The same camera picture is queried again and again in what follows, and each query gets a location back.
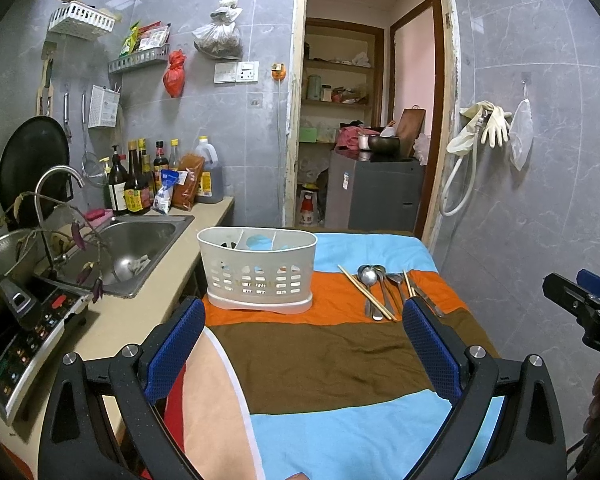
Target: green box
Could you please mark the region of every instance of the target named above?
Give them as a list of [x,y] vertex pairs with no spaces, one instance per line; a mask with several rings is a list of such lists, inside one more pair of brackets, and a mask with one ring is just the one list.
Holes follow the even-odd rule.
[[300,128],[300,142],[315,142],[318,139],[318,128]]

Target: wooden cutting board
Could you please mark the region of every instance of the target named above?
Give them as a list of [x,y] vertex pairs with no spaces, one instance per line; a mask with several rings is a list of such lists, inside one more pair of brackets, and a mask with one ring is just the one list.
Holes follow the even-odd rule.
[[424,124],[424,108],[405,108],[398,122],[396,135],[400,138],[400,156],[407,158],[413,151],[413,143],[420,135]]

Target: faucet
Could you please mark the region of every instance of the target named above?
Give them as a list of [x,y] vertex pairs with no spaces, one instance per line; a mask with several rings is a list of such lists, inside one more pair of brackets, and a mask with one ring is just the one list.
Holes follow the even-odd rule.
[[[38,195],[40,193],[42,193],[42,186],[44,185],[46,180],[55,173],[68,173],[69,175],[74,177],[74,179],[78,183],[79,187],[84,186],[84,181],[82,180],[80,173],[75,171],[74,168],[72,168],[71,166],[66,166],[64,164],[60,164],[58,166],[53,166],[52,168],[49,168],[48,170],[46,170],[45,173],[43,173],[43,175],[40,177],[40,180],[38,181],[38,183],[36,184],[36,191],[35,191],[36,195],[33,197],[33,207],[36,210],[36,216],[38,217],[38,224],[40,225],[40,227],[42,227],[42,222],[45,219],[42,216],[42,207],[40,206],[40,197]],[[49,247],[48,240],[46,240],[46,234],[45,233],[40,233],[40,234],[42,235],[42,242],[45,246],[46,258],[49,260],[49,265],[51,266],[51,269],[55,269],[55,265],[54,265],[55,260],[54,260],[53,256],[51,255],[51,248]]]

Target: beige countertop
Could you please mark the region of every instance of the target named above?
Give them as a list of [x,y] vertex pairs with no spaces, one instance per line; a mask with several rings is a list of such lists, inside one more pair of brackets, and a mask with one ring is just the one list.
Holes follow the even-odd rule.
[[[202,229],[220,224],[233,201],[233,198],[225,197],[217,204],[197,203],[191,212],[171,210],[170,215],[193,215],[195,219],[164,255],[136,297],[105,296],[90,304],[86,325],[78,327],[68,337],[58,356],[75,351],[84,360],[110,357],[126,344],[144,341],[154,326],[169,317],[189,279],[200,256],[196,235]],[[29,420],[16,420],[13,427],[9,427],[0,418],[0,441],[20,457],[35,476],[42,421],[57,366],[55,362],[42,368],[43,376],[27,401]],[[116,401],[105,397],[105,405],[113,430],[120,439],[124,428]]]

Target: pink plastic bag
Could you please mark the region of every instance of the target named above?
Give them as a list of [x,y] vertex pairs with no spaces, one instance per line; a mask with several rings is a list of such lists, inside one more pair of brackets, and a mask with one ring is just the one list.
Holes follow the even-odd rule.
[[169,54],[169,68],[162,76],[162,82],[171,97],[180,97],[184,88],[184,61],[187,56],[182,50]]
[[358,150],[358,134],[378,135],[378,132],[360,128],[360,126],[345,126],[340,129],[338,139],[336,140],[336,148],[344,147],[348,150]]

